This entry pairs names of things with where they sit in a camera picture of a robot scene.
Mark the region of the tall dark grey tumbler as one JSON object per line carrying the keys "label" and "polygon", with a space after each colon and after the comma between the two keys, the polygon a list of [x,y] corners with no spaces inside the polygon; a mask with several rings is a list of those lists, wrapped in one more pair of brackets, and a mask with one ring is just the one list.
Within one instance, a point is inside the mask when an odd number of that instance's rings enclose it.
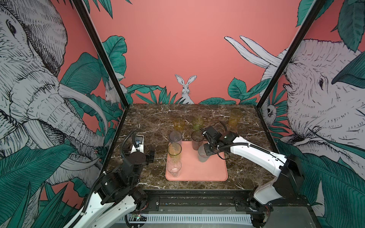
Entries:
{"label": "tall dark grey tumbler", "polygon": [[202,145],[204,136],[201,131],[193,131],[191,134],[192,139],[192,148],[196,151],[199,150],[199,147]]}

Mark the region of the teal frosted tumbler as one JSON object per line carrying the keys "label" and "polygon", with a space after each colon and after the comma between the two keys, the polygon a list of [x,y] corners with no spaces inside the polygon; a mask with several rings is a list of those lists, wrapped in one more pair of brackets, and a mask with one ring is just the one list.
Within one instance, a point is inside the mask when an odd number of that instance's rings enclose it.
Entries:
{"label": "teal frosted tumbler", "polygon": [[206,154],[204,145],[201,145],[198,149],[198,160],[200,162],[206,162],[209,159],[209,156]]}

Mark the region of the pink plastic tray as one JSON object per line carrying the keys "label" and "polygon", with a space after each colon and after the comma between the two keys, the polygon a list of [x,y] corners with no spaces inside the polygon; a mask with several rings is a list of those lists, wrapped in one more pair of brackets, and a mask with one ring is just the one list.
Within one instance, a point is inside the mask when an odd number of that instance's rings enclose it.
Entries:
{"label": "pink plastic tray", "polygon": [[198,152],[192,148],[191,141],[182,142],[180,156],[181,169],[174,177],[166,168],[165,177],[169,181],[226,181],[228,179],[226,161],[217,155],[211,156],[207,161],[198,159]]}

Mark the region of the tall yellow tumbler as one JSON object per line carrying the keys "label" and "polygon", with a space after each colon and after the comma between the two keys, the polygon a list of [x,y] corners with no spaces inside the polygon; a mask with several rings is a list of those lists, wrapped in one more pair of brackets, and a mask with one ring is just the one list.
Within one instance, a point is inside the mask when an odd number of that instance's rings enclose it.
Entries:
{"label": "tall yellow tumbler", "polygon": [[229,126],[231,128],[235,128],[238,125],[241,117],[242,117],[242,111],[241,110],[239,110],[237,108],[232,109],[231,112],[230,112],[230,117],[229,117]]}

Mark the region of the tall blue-grey clear tumbler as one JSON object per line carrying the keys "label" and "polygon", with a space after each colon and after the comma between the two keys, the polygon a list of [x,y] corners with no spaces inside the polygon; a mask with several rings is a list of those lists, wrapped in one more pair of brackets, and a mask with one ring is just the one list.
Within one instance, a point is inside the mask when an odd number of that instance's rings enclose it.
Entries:
{"label": "tall blue-grey clear tumbler", "polygon": [[169,134],[169,143],[178,143],[179,145],[182,144],[183,135],[180,131],[173,130]]}

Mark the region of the tall light green tumbler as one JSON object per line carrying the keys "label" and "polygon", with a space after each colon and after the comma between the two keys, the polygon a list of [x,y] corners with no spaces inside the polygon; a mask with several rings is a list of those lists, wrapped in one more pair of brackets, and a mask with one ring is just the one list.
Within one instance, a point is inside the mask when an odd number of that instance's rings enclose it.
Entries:
{"label": "tall light green tumbler", "polygon": [[174,160],[180,160],[182,147],[179,143],[173,142],[168,145],[168,157]]}

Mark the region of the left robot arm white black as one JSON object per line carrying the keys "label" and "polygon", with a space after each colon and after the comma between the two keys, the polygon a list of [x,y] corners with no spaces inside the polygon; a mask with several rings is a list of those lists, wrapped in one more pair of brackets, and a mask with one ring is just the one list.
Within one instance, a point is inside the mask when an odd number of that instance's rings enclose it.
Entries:
{"label": "left robot arm white black", "polygon": [[121,165],[99,176],[79,212],[65,228],[110,228],[121,218],[148,207],[148,196],[139,186],[143,167],[154,162],[155,151],[134,151]]}

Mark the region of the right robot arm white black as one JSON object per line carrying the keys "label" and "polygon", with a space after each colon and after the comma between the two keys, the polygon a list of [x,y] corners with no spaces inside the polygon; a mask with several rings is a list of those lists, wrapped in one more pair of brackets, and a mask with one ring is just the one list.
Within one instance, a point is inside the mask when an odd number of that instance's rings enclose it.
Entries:
{"label": "right robot arm white black", "polygon": [[271,181],[253,189],[246,205],[253,211],[268,208],[268,203],[277,199],[295,200],[299,197],[304,182],[302,162],[295,155],[278,154],[255,145],[237,133],[225,129],[218,132],[213,126],[200,129],[207,140],[202,146],[207,156],[231,153],[254,162],[274,176]]}

